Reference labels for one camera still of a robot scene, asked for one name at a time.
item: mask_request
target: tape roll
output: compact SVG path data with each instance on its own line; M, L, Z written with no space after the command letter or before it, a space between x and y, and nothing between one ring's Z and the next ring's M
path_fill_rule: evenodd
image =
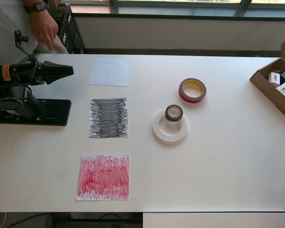
M168 142L168 143L177 142L178 140L182 139L188 132L188 125L187 125L186 118L183 116L179 120L181 124L179 132L177 132L175 135L166 135L160 130L160 120L163 117L165 117L165 112L166 110L162 110L154 116L153 122L152 122L153 131L159 139L165 142Z
M201 95L198 97L191 97L191 96L188 96L187 94L185 94L184 86L188 85L188 84L196 85L200 89ZM202 99L204 99L204 97L206 95L206 91L207 90L206 90L205 84L196 78L187 78L187 79L183 80L180 84L180 87L179 87L180 97L188 103L198 103L198 102L202 101Z
M176 104L169 105L165 112L165 117L167 118L167 120L172 122L179 121L182 118L182 115L183 111L181 107Z

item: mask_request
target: shirt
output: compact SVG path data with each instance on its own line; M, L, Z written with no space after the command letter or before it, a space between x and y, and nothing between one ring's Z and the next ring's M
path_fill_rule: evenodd
M32 52L38 42L31 31L23 0L0 0L0 65L16 64L27 56L14 44L15 30L21 30L22 35L29 38L29 42L21 46Z

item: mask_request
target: orange label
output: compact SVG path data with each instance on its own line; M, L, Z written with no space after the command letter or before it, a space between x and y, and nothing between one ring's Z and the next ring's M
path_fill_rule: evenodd
M4 81L11 81L10 78L10 65L3 65L2 66L2 76Z

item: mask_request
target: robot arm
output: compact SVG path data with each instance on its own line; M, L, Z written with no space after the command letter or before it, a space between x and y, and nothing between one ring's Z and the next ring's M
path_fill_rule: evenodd
M33 53L21 47L22 42L28 41L29 38L23 37L21 31L15 31L15 45L28 55L29 63L0 66L0 123L65 125L71 102L38 100L28 86L51 84L70 76L74 73L73 67L49 61L38 62ZM62 105L60 111L67 112L63 120L58 110L51 107L53 102L56 108Z

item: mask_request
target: paper with red scribbles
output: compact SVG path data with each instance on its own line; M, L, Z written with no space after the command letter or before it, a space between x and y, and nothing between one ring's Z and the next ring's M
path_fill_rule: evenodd
M128 200L129 155L82 156L76 200Z

